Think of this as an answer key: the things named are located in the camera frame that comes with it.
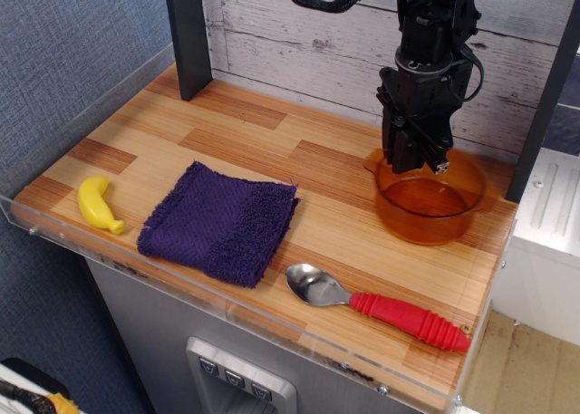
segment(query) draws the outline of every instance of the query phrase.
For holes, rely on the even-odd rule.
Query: wood plank wall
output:
[[[381,125],[375,93],[401,40],[396,0],[364,0],[344,14],[290,0],[203,1],[215,79]],[[486,82],[451,119],[456,147],[517,161],[573,2],[476,0],[483,18],[469,45]]]

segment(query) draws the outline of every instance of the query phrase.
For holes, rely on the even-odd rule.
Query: toy banana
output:
[[[79,407],[61,393],[47,394],[46,398],[53,403],[56,414],[80,414]]]
[[[124,221],[116,220],[102,195],[109,186],[109,180],[104,176],[87,178],[79,188],[78,201],[82,217],[97,228],[109,228],[118,235],[125,227]]]

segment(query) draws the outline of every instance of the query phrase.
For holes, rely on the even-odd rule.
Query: shelf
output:
[[[442,351],[349,307],[311,307],[285,282],[290,264],[307,262],[350,291],[389,295],[478,327],[517,206],[499,198],[466,235],[444,246],[404,242],[375,213],[374,177],[363,167],[380,141],[378,128],[223,82],[182,101],[170,67],[14,200],[0,201],[9,221],[31,234],[363,385],[387,386],[413,407],[445,412],[458,398],[476,343],[470,352]],[[513,168],[472,158],[504,195]],[[194,160],[230,177],[298,185],[290,231],[256,289],[137,252],[144,221]],[[88,226],[79,212],[76,189],[94,175],[110,180],[105,198],[126,222],[121,235]]]

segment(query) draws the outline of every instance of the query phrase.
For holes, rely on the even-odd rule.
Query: orange bowl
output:
[[[450,151],[449,170],[438,175],[427,166],[394,174],[381,150],[376,156],[365,167],[376,178],[377,214],[408,242],[446,244],[465,234],[477,211],[491,209],[485,174],[466,153]]]

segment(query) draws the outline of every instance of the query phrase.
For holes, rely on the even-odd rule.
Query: spoon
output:
[[[348,303],[357,312],[376,317],[438,348],[469,349],[465,334],[441,316],[379,294],[351,294],[331,275],[308,263],[290,265],[286,269],[286,281],[300,299],[311,305]]]

